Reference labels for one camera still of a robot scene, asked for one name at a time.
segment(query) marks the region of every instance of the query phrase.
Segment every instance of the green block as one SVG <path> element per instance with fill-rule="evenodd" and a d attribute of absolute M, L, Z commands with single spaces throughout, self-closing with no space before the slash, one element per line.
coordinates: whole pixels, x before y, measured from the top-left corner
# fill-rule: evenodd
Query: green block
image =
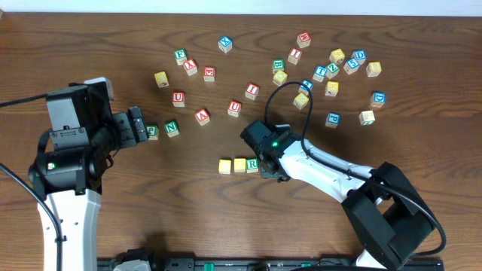
<path fill-rule="evenodd" d="M 259 171 L 258 159 L 247 159 L 246 160 L 246 172 L 253 173 Z"/>
<path fill-rule="evenodd" d="M 326 66 L 326 68 L 331 72 L 331 73 L 335 73 L 335 72 L 338 72 L 340 70 L 340 68 L 338 68 L 338 66 L 335 64 L 335 63 L 332 63 L 328 66 Z"/>
<path fill-rule="evenodd" d="M 184 57 L 186 57 L 186 50 L 184 50 L 184 49 L 177 50 L 177 51 L 174 52 L 174 56 L 175 56 L 176 59 L 184 58 Z"/>
<path fill-rule="evenodd" d="M 284 69 L 284 68 L 285 68 L 285 60 L 283 59 L 273 60 L 273 69 Z"/>

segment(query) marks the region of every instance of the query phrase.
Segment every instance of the blue block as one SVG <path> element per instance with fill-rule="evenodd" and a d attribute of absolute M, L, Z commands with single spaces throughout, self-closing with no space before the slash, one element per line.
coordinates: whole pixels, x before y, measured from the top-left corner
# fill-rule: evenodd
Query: blue block
<path fill-rule="evenodd" d="M 341 116 L 337 113 L 329 113 L 328 114 L 328 122 L 333 124 L 340 124 Z"/>

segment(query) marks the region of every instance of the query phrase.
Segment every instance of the wooden table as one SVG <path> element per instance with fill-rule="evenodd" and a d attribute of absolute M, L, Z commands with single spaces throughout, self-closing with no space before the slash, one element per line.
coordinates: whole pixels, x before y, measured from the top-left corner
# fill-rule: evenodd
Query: wooden table
<path fill-rule="evenodd" d="M 286 63 L 290 81 L 313 76 L 330 52 L 364 49 L 383 71 L 334 79 L 340 92 L 324 96 L 315 83 L 307 138 L 350 162 L 399 166 L 443 224 L 447 270 L 482 268 L 482 20 L 422 17 L 208 16 L 168 14 L 4 14 L 0 22 L 0 101 L 46 93 L 106 76 L 114 85 L 114 112 L 138 105 L 149 123 L 176 120 L 181 134 L 122 150 L 103 178 L 97 230 L 99 257 L 147 246 L 160 256 L 193 252 L 199 257 L 357 256 L 362 247 L 340 204 L 301 181 L 277 184 L 257 174 L 218 174 L 218 160 L 253 157 L 239 138 L 263 117 L 275 89 L 271 63 L 287 59 L 298 33 L 312 43 L 297 65 Z M 234 48 L 218 49 L 229 35 Z M 188 77 L 173 52 L 185 48 L 201 70 L 216 67 L 215 83 Z M 158 89 L 154 73 L 170 86 Z M 244 97 L 249 82 L 261 87 Z M 174 108 L 173 90 L 187 94 Z M 372 126 L 361 126 L 373 91 L 387 94 Z M 296 109 L 296 87 L 272 103 L 270 119 L 300 131 L 307 110 Z M 232 100 L 243 103 L 228 116 Z M 194 112 L 207 108 L 200 126 Z M 325 127 L 329 111 L 342 116 Z M 35 158 L 42 132 L 51 127 L 44 100 L 0 109 L 2 162 L 21 177 Z M 39 270 L 43 261 L 36 204 L 19 185 L 0 175 L 0 269 Z M 434 232 L 420 251 L 440 242 Z"/>

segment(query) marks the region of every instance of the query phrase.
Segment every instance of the white background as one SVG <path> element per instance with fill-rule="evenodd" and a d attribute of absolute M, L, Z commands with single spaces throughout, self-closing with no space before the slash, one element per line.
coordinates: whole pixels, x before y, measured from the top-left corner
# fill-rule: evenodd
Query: white background
<path fill-rule="evenodd" d="M 482 0 L 0 0 L 6 12 L 482 16 Z"/>

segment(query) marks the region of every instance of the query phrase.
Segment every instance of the wooden toy block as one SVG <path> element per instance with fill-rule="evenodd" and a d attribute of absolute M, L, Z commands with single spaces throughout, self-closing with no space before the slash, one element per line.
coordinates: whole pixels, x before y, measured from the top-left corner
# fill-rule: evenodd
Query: wooden toy block
<path fill-rule="evenodd" d="M 298 89 L 298 92 L 306 96 L 310 96 L 310 91 L 313 89 L 313 83 L 305 79 L 303 80 L 303 84 L 305 84 L 308 87 L 308 90 L 306 89 L 306 87 L 300 86 L 300 88 Z"/>
<path fill-rule="evenodd" d="M 173 93 L 172 104 L 174 105 L 174 107 L 185 107 L 186 95 L 184 93 Z"/>
<path fill-rule="evenodd" d="M 277 71 L 276 74 L 273 76 L 273 83 L 277 86 L 281 86 L 286 82 L 288 75 L 284 71 Z"/>
<path fill-rule="evenodd" d="M 227 108 L 227 113 L 234 117 L 239 117 L 241 112 L 241 104 L 239 102 L 231 101 L 229 107 Z"/>
<path fill-rule="evenodd" d="M 358 117 L 361 125 L 370 125 L 375 121 L 375 115 L 372 110 L 363 111 Z"/>
<path fill-rule="evenodd" d="M 159 129 L 155 125 L 147 125 L 146 129 L 148 130 L 149 140 L 158 140 L 159 139 Z"/>
<path fill-rule="evenodd" d="M 234 158 L 234 173 L 246 172 L 246 159 Z"/>
<path fill-rule="evenodd" d="M 382 66 L 379 62 L 370 62 L 367 65 L 367 75 L 368 77 L 378 76 L 382 72 Z"/>
<path fill-rule="evenodd" d="M 196 120 L 202 126 L 210 121 L 209 114 L 206 109 L 201 109 L 196 112 Z"/>
<path fill-rule="evenodd" d="M 154 75 L 154 78 L 156 78 L 156 83 L 159 88 L 169 86 L 166 72 L 158 72 Z"/>
<path fill-rule="evenodd" d="M 188 73 L 189 76 L 197 73 L 197 65 L 194 60 L 189 59 L 188 61 L 182 63 L 184 66 L 184 70 Z"/>
<path fill-rule="evenodd" d="M 231 40 L 228 36 L 222 37 L 218 42 L 219 49 L 224 53 L 229 52 L 231 48 L 233 48 L 233 40 Z"/>
<path fill-rule="evenodd" d="M 325 79 L 327 69 L 322 65 L 316 66 L 315 74 L 313 75 L 313 80 L 318 82 L 323 82 Z"/>
<path fill-rule="evenodd" d="M 383 105 L 385 105 L 385 98 L 385 93 L 375 92 L 371 96 L 370 106 L 381 108 Z"/>
<path fill-rule="evenodd" d="M 330 128 L 337 128 L 338 124 L 340 124 L 341 116 L 337 113 L 328 113 L 326 117 L 325 126 Z"/>
<path fill-rule="evenodd" d="M 168 122 L 164 124 L 164 129 L 166 129 L 166 133 L 169 137 L 173 137 L 179 134 L 179 129 L 175 121 Z"/>
<path fill-rule="evenodd" d="M 345 54 L 341 49 L 336 49 L 330 54 L 330 61 L 335 64 L 341 64 L 345 60 Z"/>
<path fill-rule="evenodd" d="M 186 50 L 181 49 L 174 51 L 175 61 L 178 65 L 182 65 L 182 63 L 188 61 L 188 55 L 186 54 Z"/>
<path fill-rule="evenodd" d="M 365 54 L 364 50 L 356 50 L 355 52 L 353 52 L 352 58 L 361 65 L 367 59 L 367 55 Z"/>
<path fill-rule="evenodd" d="M 215 67 L 204 67 L 204 81 L 214 82 L 216 76 Z"/>
<path fill-rule="evenodd" d="M 259 171 L 258 159 L 247 159 L 246 173 L 254 173 Z"/>
<path fill-rule="evenodd" d="M 298 61 L 300 60 L 300 58 L 301 58 L 301 51 L 296 50 L 294 48 L 291 49 L 291 52 L 288 55 L 288 61 L 296 65 L 298 64 Z"/>
<path fill-rule="evenodd" d="M 219 160 L 219 174 L 231 174 L 231 160 Z"/>
<path fill-rule="evenodd" d="M 284 70 L 285 70 L 285 60 L 283 59 L 273 60 L 273 74 L 276 74 L 277 71 L 284 71 Z"/>
<path fill-rule="evenodd" d="M 303 109 L 305 106 L 307 106 L 308 101 L 310 99 L 306 97 L 304 94 L 300 93 L 296 98 L 294 98 L 293 105 L 296 106 L 298 109 Z"/>
<path fill-rule="evenodd" d="M 332 79 L 333 77 L 335 77 L 335 75 L 338 74 L 338 72 L 340 71 L 340 68 L 338 68 L 338 66 L 335 64 L 335 63 L 330 63 L 330 65 L 326 66 L 326 77 L 329 78 L 329 79 Z"/>
<path fill-rule="evenodd" d="M 345 66 L 343 67 L 345 72 L 349 75 L 351 75 L 353 72 L 358 71 L 358 68 L 360 68 L 360 63 L 358 63 L 358 61 L 354 59 L 346 61 Z"/>
<path fill-rule="evenodd" d="M 338 88 L 340 84 L 338 82 L 329 81 L 326 83 L 325 96 L 336 96 L 338 94 Z"/>
<path fill-rule="evenodd" d="M 298 35 L 298 38 L 296 39 L 296 43 L 298 43 L 298 46 L 300 49 L 308 47 L 311 42 L 311 37 L 308 35 L 308 32 L 301 33 Z"/>
<path fill-rule="evenodd" d="M 259 87 L 255 84 L 249 83 L 248 87 L 246 88 L 245 95 L 247 98 L 251 100 L 255 100 L 258 97 Z"/>

